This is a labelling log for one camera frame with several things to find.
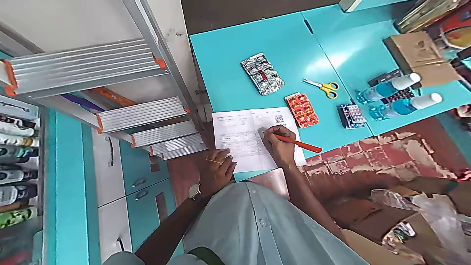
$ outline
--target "orange pen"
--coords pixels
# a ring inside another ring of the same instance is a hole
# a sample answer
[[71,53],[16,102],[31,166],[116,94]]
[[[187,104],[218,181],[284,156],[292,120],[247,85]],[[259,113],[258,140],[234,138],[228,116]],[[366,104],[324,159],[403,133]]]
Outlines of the orange pen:
[[285,142],[289,142],[289,143],[294,143],[296,145],[298,145],[299,147],[301,148],[304,148],[306,150],[309,150],[309,151],[313,151],[315,153],[320,153],[322,152],[322,148],[320,147],[317,147],[317,146],[313,146],[313,145],[310,145],[310,144],[306,144],[304,142],[300,142],[300,141],[295,141],[291,138],[288,138],[288,137],[284,137],[284,136],[281,136],[281,135],[278,135],[278,134],[273,134],[278,140],[280,141],[285,141]]

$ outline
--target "cabinet drawer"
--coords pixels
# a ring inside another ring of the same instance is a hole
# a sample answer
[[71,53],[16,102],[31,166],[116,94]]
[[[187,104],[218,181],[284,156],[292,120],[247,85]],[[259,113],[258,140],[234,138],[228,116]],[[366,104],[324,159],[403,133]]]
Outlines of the cabinet drawer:
[[[173,213],[175,200],[168,179],[128,195],[126,199],[132,250],[136,251],[160,225],[160,221]],[[174,255],[181,253],[183,253],[183,245],[180,242]]]
[[167,162],[159,158],[159,171],[151,172],[149,153],[120,141],[122,173],[126,195],[169,178]]
[[124,192],[120,145],[118,139],[106,133],[98,134],[95,129],[91,130],[95,179],[97,182],[97,202],[98,206],[102,206],[126,195]]
[[98,208],[98,228],[101,263],[122,249],[132,251],[126,198]]

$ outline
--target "aluminum ladder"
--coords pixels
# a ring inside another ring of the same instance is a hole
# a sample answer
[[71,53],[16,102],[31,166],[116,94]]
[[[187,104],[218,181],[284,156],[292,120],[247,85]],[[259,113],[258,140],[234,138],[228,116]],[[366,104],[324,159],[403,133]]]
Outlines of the aluminum ladder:
[[[98,133],[127,141],[164,160],[207,149],[199,134],[203,127],[196,107],[148,2],[122,1],[143,38],[59,52],[19,49],[20,54],[28,55],[0,62],[0,84],[5,93],[54,108],[96,128]],[[0,39],[6,39],[4,35],[0,32]],[[60,96],[161,75],[171,76],[177,97],[94,113]],[[159,124],[182,116],[189,120]],[[146,124],[155,128],[132,134],[124,131]]]

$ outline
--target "person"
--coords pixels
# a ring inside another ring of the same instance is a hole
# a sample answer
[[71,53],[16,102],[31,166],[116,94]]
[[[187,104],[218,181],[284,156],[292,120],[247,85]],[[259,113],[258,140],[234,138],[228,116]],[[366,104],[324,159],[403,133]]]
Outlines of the person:
[[[253,182],[231,183],[237,163],[230,150],[208,151],[190,198],[135,254],[113,254],[105,265],[367,265],[311,192],[294,162],[294,144],[273,134],[296,136],[278,125],[262,137],[283,169],[291,202]],[[183,236],[185,254],[171,259]]]

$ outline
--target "orange blister pack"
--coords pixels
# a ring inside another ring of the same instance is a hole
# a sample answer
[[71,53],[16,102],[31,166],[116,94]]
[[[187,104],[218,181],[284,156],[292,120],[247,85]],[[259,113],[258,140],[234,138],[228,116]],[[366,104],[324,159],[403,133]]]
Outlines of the orange blister pack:
[[284,99],[290,107],[298,127],[306,128],[319,123],[319,118],[306,94],[298,92]]

